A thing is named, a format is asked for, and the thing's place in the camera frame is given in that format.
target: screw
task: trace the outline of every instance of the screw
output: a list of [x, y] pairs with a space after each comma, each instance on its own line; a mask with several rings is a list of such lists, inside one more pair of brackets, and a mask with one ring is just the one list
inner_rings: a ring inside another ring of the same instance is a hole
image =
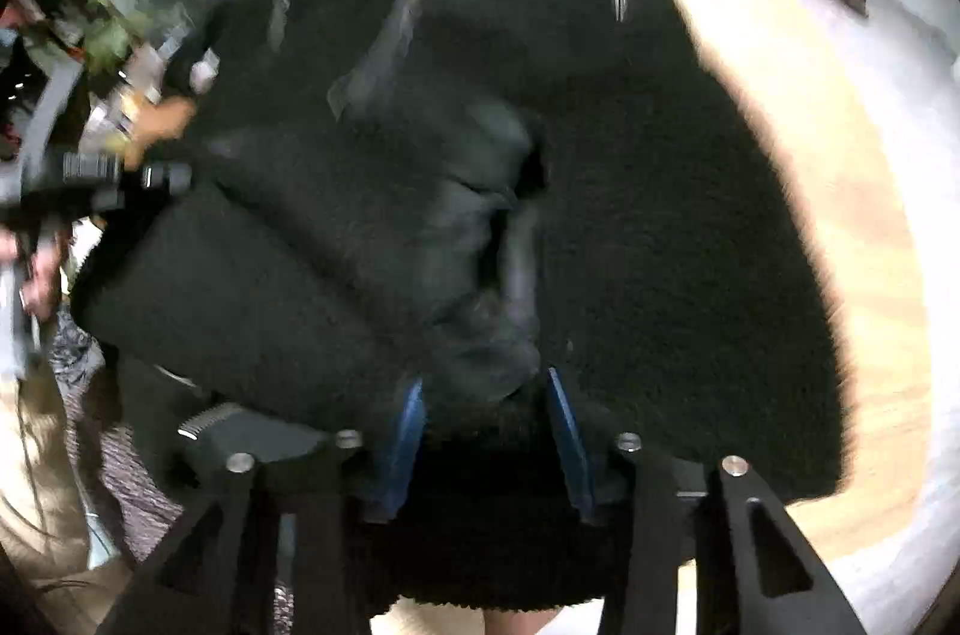
[[248, 473], [256, 460], [249, 453], [232, 453], [227, 460], [227, 470], [232, 473]]
[[337, 448], [344, 451], [363, 446], [363, 435], [356, 429], [341, 429], [337, 432]]
[[616, 447], [620, 449], [620, 451], [626, 451], [627, 453], [640, 451], [640, 436], [635, 432], [622, 432], [622, 434], [619, 434], [616, 438]]
[[720, 464], [733, 477], [745, 476], [747, 470], [750, 469], [750, 465], [742, 456], [724, 456], [724, 460]]

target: wooden floor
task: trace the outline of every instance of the wooden floor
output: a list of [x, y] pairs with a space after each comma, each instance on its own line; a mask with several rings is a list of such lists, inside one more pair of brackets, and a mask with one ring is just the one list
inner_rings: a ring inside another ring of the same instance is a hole
[[677, 0], [770, 152], [829, 287], [848, 370], [847, 476], [791, 513], [830, 560], [910, 523], [930, 429], [923, 281], [904, 206], [832, 46], [795, 0]]

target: person's hand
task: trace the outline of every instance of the person's hand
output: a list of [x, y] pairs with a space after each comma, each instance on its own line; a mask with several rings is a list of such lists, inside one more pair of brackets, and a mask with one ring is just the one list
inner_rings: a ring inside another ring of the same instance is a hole
[[186, 129], [197, 105], [186, 97], [171, 97], [160, 104], [141, 103], [133, 121], [131, 143], [124, 154], [124, 166], [134, 170], [143, 160], [143, 152], [159, 140], [176, 140]]
[[[17, 254], [16, 237], [0, 228], [0, 261], [13, 261]], [[59, 268], [67, 255], [67, 236], [56, 234], [54, 242], [47, 242], [37, 249], [32, 259], [32, 278], [20, 290], [23, 306], [28, 314], [37, 316], [40, 322], [49, 321], [61, 302], [61, 277]]]

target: black fuzzy cloth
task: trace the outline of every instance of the black fuzzy cloth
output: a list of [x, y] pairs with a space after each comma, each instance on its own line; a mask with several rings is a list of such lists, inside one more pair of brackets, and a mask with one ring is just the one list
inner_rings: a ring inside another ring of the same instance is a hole
[[[616, 541], [565, 504], [547, 366], [597, 432], [738, 453], [784, 499], [834, 490], [822, 292], [673, 1], [288, 6], [278, 22], [277, 0], [219, 0], [187, 44], [174, 69], [211, 46], [220, 76], [162, 150], [199, 181], [112, 222], [74, 311], [122, 355], [324, 429], [376, 437], [424, 378], [410, 501], [353, 535], [372, 610], [608, 589]], [[125, 410], [176, 491], [176, 410], [147, 369], [121, 368]]]

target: beige pants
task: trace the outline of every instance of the beige pants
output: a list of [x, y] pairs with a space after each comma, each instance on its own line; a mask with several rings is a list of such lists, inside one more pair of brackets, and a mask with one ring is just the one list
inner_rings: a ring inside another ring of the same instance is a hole
[[128, 571], [119, 560], [86, 569], [90, 534], [65, 434], [46, 362], [27, 381], [0, 384], [0, 545], [54, 627], [92, 635]]

